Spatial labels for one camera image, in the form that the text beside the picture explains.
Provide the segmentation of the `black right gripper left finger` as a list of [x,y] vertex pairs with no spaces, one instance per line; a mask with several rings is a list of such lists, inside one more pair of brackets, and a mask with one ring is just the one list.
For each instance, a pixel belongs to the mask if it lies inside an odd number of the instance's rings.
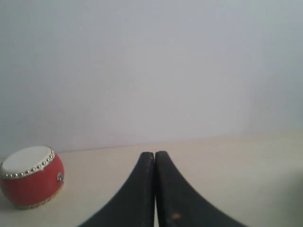
[[119,191],[81,226],[154,226],[154,181],[154,154],[143,152],[139,155],[136,165]]

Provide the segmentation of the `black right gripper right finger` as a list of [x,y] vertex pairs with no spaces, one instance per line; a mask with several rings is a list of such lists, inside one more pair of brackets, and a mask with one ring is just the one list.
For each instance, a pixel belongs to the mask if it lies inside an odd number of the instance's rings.
[[183,177],[168,152],[155,153],[155,195],[160,227],[243,227],[203,198]]

